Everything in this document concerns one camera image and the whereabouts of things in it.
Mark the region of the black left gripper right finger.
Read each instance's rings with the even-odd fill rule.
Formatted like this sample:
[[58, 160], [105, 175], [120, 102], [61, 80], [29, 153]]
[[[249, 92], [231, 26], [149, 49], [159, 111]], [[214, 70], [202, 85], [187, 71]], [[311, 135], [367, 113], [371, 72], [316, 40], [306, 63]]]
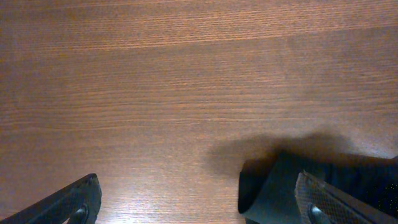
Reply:
[[397, 219], [321, 181], [298, 174], [295, 199], [305, 224], [389, 224]]

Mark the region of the black polo shirt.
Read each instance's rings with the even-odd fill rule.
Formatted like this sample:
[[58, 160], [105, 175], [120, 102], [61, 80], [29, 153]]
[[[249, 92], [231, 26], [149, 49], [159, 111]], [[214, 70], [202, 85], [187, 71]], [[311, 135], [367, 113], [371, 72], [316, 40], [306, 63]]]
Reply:
[[238, 212], [247, 223], [302, 223], [295, 184], [308, 172], [397, 219], [397, 159], [387, 164], [318, 162], [281, 152], [267, 174], [245, 167], [239, 174]]

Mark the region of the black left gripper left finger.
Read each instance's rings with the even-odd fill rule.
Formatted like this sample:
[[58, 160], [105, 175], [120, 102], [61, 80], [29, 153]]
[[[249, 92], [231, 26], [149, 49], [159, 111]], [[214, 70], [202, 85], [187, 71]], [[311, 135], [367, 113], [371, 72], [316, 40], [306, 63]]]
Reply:
[[1, 220], [1, 224], [95, 224], [101, 208], [101, 196], [97, 175], [88, 174]]

